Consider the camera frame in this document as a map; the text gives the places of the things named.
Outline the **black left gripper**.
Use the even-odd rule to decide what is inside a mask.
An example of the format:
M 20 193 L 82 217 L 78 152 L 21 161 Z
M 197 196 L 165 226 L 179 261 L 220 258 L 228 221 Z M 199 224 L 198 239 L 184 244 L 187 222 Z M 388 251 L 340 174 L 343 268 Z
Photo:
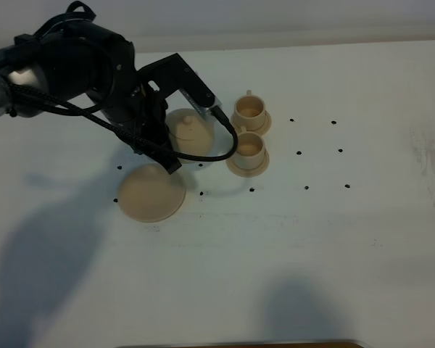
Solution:
M 168 127 L 165 123 L 167 100 L 159 103 L 154 98 L 150 85 L 140 85 L 133 90 L 116 87 L 113 89 L 101 112 L 108 121 L 126 132 L 118 138 L 132 145 L 136 154 L 144 154 L 160 164 L 168 174 L 173 174 L 181 166 L 178 157 L 173 154 L 169 141 Z

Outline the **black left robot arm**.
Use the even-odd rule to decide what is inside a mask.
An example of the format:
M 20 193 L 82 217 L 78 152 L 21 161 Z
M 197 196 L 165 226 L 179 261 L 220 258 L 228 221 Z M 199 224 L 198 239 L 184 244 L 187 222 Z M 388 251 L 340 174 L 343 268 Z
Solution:
M 0 49 L 0 117 L 85 117 L 175 172 L 181 163 L 165 122 L 162 73 L 136 69 L 133 44 L 98 26 L 95 17 L 74 1 L 36 32 Z

